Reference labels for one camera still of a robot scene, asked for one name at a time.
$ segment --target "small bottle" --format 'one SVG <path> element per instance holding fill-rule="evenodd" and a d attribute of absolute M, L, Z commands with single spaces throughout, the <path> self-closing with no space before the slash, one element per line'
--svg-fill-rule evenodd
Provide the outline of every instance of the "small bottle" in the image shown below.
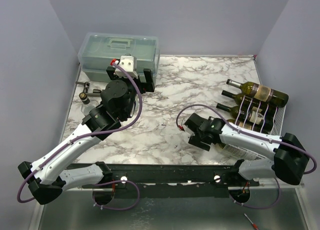
<path fill-rule="evenodd" d="M 241 122 L 241 121 L 238 120 L 237 123 L 236 123 L 236 121 L 235 121 L 234 119 L 228 119 L 228 122 L 233 123 L 233 124 L 235 124 L 235 125 L 237 125 L 237 126 L 239 126 L 239 127 L 242 127 L 242 128 L 244 128 L 244 129 L 249 129 L 249 130 L 253 130 L 253 131 L 256 131 L 256 132 L 260 132 L 260 130 L 261 130 L 261 126 L 260 126 L 260 125 L 255 124 L 255 125 L 253 126 L 253 125 L 250 124 L 249 122 L 246 122 L 246 123 L 244 124 L 243 122 Z M 267 133 L 268 133 L 266 130 L 262 130 L 261 132 L 262 132 L 263 134 L 267 134 Z"/>
<path fill-rule="evenodd" d="M 239 114 L 239 106 L 235 106 L 235 107 L 228 107 L 225 106 L 223 104 L 217 104 L 216 108 L 224 110 L 226 112 L 229 112 L 230 115 L 232 117 L 234 117 L 235 119 L 237 118 L 238 114 Z M 250 110 L 248 112 L 248 116 L 247 116 L 247 112 L 241 110 L 240 111 L 240 115 L 239 115 L 239 120 L 247 120 L 251 123 L 255 123 L 255 125 L 260 125 L 262 127 L 263 125 L 263 130 L 264 131 L 271 131 L 272 127 L 273 127 L 273 120 L 271 119 L 265 119 L 264 120 L 264 116 L 260 113 L 257 113 L 255 111 Z"/>
<path fill-rule="evenodd" d="M 251 99 L 246 96 L 244 97 L 243 94 L 232 94 L 228 91 L 223 90 L 221 95 L 233 99 L 237 105 L 241 105 L 243 98 L 244 98 L 245 100 L 243 101 L 243 104 L 242 104 L 243 107 L 248 107 L 251 102 Z M 272 118 L 274 117 L 276 110 L 277 110 L 277 108 L 275 108 L 274 106 L 272 106 L 272 105 L 268 106 L 268 104 L 266 104 L 265 102 L 256 100 L 254 98 L 252 99 L 252 103 L 250 105 L 250 108 L 252 108 L 253 111 L 257 111 L 258 113 L 263 114 L 263 115 L 265 114 L 265 112 L 267 110 L 266 116 L 271 116 Z"/>
<path fill-rule="evenodd" d="M 273 104 L 279 108 L 285 107 L 289 100 L 289 96 L 287 94 L 263 86 L 261 84 L 256 84 L 253 82 L 246 82 L 244 84 L 241 84 L 231 79 L 228 79 L 226 81 L 226 84 L 240 89 L 242 94 L 250 98 L 255 98 L 265 103 Z"/>
<path fill-rule="evenodd" d="M 86 93 L 80 93 L 79 97 L 82 101 L 81 112 L 82 114 L 87 116 L 90 113 L 90 111 L 95 108 L 95 106 L 92 103 L 90 103 L 90 100 L 88 99 Z"/>

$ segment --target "container lid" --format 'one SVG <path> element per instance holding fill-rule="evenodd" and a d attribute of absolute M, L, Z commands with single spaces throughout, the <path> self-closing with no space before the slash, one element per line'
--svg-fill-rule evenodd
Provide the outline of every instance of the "container lid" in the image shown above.
<path fill-rule="evenodd" d="M 139 35 L 88 33 L 82 43 L 80 58 L 120 58 L 131 54 L 137 60 L 154 61 L 158 38 Z"/>

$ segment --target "screwdriver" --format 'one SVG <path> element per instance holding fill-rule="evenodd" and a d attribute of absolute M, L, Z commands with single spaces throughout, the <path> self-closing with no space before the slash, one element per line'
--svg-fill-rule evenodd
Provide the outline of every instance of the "screwdriver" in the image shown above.
<path fill-rule="evenodd" d="M 258 229 L 258 226 L 257 226 L 256 224 L 254 224 L 246 214 L 244 214 L 244 215 L 245 215 L 245 217 L 250 221 L 250 223 L 252 224 L 252 227 L 253 227 L 255 230 L 259 230 L 259 229 Z"/>

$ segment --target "wine bottle neck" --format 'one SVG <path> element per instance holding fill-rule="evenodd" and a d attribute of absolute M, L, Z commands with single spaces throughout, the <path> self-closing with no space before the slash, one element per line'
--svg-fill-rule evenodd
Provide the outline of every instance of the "wine bottle neck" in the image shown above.
<path fill-rule="evenodd" d="M 231 85 L 231 86 L 233 86 L 233 87 L 235 87 L 235 88 L 241 88 L 241 86 L 242 86 L 241 83 L 236 82 L 236 81 L 231 80 L 231 79 L 228 79 L 228 80 L 226 81 L 226 84 Z"/>
<path fill-rule="evenodd" d="M 226 97 L 229 97 L 229 98 L 231 98 L 231 99 L 235 99 L 235 97 L 236 97 L 235 94 L 232 94 L 232 93 L 230 93 L 230 92 L 228 92 L 228 91 L 225 91 L 225 90 L 222 91 L 221 95 L 226 96 Z"/>
<path fill-rule="evenodd" d="M 223 105 L 223 104 L 217 104 L 217 105 L 216 105 L 216 108 L 217 108 L 217 109 L 224 110 L 224 111 L 226 111 L 226 112 L 230 112 L 230 111 L 231 111 L 231 108 L 230 108 L 230 107 L 225 106 L 225 105 Z"/>

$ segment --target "lid handle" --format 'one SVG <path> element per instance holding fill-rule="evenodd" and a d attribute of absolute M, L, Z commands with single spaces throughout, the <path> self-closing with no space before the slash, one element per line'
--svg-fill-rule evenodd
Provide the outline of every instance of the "lid handle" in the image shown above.
<path fill-rule="evenodd" d="M 112 38 L 109 40 L 108 46 L 111 49 L 126 49 L 130 47 L 131 39 Z"/>

